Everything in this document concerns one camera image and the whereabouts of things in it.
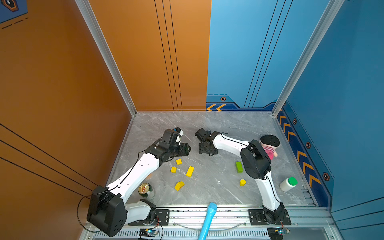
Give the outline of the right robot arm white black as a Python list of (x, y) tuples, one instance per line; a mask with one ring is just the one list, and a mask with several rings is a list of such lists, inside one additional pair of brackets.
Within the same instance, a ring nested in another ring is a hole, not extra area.
[(265, 135), (260, 140), (241, 141), (225, 136), (220, 132), (201, 128), (195, 136), (200, 141), (199, 153), (210, 156), (224, 150), (242, 159), (244, 170), (253, 178), (263, 201), (263, 211), (259, 219), (267, 225), (291, 225), (291, 219), (283, 202), (278, 197), (272, 179), (272, 159), (277, 157), (276, 149), (280, 140), (274, 135)]

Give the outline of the yellow long block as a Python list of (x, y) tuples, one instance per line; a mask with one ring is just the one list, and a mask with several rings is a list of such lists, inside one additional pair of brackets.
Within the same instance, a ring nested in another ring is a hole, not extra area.
[(194, 170), (195, 170), (194, 167), (189, 166), (189, 168), (188, 168), (188, 170), (187, 170), (187, 173), (186, 173), (186, 176), (189, 177), (189, 178), (191, 178), (192, 175), (193, 175), (193, 173), (194, 173)]

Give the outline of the green rectangular block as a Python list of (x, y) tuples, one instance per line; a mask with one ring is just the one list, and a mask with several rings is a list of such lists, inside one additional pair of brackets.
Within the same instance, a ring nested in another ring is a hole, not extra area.
[(242, 173), (244, 171), (243, 165), (240, 161), (236, 162), (237, 173)]

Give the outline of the yellow block near front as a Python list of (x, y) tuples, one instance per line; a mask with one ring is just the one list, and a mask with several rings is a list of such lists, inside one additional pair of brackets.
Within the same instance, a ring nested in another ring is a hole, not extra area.
[(175, 185), (175, 190), (179, 191), (184, 185), (185, 183), (183, 181), (177, 182)]

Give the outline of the yellow cylinder block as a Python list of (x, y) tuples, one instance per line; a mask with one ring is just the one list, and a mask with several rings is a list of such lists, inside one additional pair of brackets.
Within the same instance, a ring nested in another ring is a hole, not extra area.
[(241, 186), (241, 187), (245, 186), (246, 183), (247, 183), (246, 180), (244, 180), (244, 179), (241, 179), (241, 180), (240, 180), (240, 186)]

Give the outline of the metal tin can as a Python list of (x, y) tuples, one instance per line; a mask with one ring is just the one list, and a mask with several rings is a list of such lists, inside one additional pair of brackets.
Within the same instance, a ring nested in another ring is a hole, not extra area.
[(155, 190), (149, 183), (142, 183), (138, 188), (138, 193), (141, 197), (149, 200), (155, 197)]

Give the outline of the cyan tube pole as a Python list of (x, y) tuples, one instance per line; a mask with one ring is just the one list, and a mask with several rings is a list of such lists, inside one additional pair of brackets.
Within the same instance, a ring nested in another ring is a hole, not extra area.
[(217, 204), (210, 203), (207, 207), (207, 214), (206, 214), (203, 226), (201, 228), (201, 232), (199, 234), (198, 240), (205, 240), (206, 237), (208, 236), (209, 229), (216, 212), (217, 212)]

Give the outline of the plush doll pink black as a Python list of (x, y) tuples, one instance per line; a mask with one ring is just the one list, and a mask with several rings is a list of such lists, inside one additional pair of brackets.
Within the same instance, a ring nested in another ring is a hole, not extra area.
[(270, 160), (278, 156), (276, 149), (280, 146), (280, 140), (274, 135), (265, 135), (260, 139), (260, 143), (267, 153)]

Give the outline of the white bottle green cap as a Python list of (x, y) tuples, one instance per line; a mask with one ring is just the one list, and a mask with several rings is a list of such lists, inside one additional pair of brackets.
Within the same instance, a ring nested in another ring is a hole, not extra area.
[(291, 189), (293, 189), (298, 184), (298, 181), (294, 177), (286, 178), (284, 181), (282, 181), (279, 185), (280, 189), (283, 192), (288, 192)]

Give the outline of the left circuit board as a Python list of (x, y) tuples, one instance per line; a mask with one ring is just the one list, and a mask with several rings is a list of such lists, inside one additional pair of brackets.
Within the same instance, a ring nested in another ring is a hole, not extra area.
[(138, 238), (139, 240), (154, 240), (159, 234), (157, 229), (140, 229)]

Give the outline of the circuit board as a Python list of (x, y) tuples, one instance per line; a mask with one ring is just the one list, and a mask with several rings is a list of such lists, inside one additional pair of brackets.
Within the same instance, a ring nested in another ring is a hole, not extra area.
[(271, 240), (283, 240), (284, 235), (290, 234), (291, 231), (287, 228), (279, 229), (270, 229), (268, 228), (268, 235)]
[(139, 240), (154, 240), (159, 234), (157, 229), (140, 229), (138, 238)]

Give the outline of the right circuit board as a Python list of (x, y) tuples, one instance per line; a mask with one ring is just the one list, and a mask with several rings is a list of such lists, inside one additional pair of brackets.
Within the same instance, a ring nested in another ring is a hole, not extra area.
[(271, 240), (283, 240), (284, 235), (290, 234), (291, 231), (287, 228), (279, 229), (270, 229), (268, 228), (268, 235)]

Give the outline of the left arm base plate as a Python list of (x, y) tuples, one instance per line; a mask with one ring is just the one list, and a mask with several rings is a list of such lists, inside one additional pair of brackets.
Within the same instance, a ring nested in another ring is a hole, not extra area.
[(132, 223), (129, 223), (129, 226), (156, 226), (160, 223), (162, 226), (168, 226), (170, 220), (170, 210), (160, 209), (156, 210), (155, 218), (153, 221), (139, 220)]

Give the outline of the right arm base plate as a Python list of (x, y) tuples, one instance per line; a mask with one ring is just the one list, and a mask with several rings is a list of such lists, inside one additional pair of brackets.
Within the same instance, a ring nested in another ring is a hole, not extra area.
[(277, 221), (276, 224), (269, 224), (266, 222), (266, 219), (263, 215), (262, 209), (249, 209), (249, 219), (252, 226), (267, 226), (267, 225), (273, 225), (273, 226), (281, 226), (283, 224), (284, 226), (290, 226), (292, 224), (291, 218), (289, 216), (289, 212), (287, 210), (284, 211), (284, 214), (281, 216), (281, 220)]

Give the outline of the aluminium front rail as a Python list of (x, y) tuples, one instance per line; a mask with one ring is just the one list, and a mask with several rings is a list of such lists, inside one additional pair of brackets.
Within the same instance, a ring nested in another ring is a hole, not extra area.
[(125, 225), (114, 240), (341, 240), (326, 208), (287, 207), (283, 221), (264, 223), (261, 208), (201, 206), (158, 208), (150, 225)]

